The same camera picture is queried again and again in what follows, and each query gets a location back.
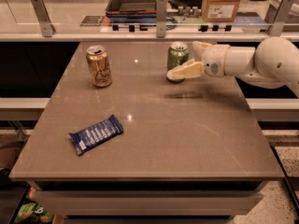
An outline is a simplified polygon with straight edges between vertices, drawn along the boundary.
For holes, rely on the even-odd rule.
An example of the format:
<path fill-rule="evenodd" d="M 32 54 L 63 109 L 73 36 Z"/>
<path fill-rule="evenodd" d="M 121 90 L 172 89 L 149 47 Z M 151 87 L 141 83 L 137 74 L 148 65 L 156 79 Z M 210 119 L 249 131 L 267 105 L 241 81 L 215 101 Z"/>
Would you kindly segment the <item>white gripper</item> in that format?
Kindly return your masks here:
<path fill-rule="evenodd" d="M 212 45 L 206 42 L 193 41 L 192 48 L 198 60 L 190 59 L 183 65 L 179 65 L 166 74 L 170 80 L 180 80 L 200 77 L 205 73 L 212 77 L 224 77 L 224 66 L 229 45 Z"/>

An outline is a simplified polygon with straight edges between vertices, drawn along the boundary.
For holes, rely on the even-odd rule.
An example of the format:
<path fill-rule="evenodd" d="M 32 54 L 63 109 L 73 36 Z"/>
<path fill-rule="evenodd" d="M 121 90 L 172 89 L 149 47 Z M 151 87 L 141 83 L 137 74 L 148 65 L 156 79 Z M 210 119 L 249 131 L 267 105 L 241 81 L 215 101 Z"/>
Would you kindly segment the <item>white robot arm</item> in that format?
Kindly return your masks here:
<path fill-rule="evenodd" d="M 170 80 L 211 77 L 236 77 L 267 89 L 287 86 L 299 96 L 299 49 L 283 37 L 268 37 L 257 48 L 235 47 L 228 44 L 192 42 L 197 60 L 170 69 Z"/>

